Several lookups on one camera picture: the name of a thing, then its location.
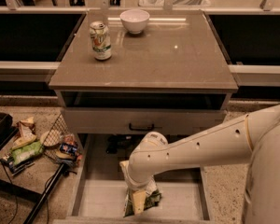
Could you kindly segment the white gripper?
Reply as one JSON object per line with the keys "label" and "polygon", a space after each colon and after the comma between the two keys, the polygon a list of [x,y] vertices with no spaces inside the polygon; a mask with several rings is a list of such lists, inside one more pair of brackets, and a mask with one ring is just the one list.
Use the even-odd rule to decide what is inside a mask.
{"label": "white gripper", "polygon": [[144,211],[145,201],[146,201],[146,192],[144,190],[148,184],[153,180],[152,175],[147,173],[130,173],[128,172],[129,162],[121,161],[119,163],[121,171],[125,175],[125,181],[131,190],[137,190],[132,192],[132,204],[133,212],[138,215]]}

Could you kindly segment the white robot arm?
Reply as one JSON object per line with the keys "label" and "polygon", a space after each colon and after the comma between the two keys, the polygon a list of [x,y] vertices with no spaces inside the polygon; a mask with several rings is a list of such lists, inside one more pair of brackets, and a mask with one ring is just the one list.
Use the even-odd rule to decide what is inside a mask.
{"label": "white robot arm", "polygon": [[280,224],[280,105],[168,143],[148,133],[120,164],[135,214],[157,190],[154,176],[199,166],[248,163],[241,224]]}

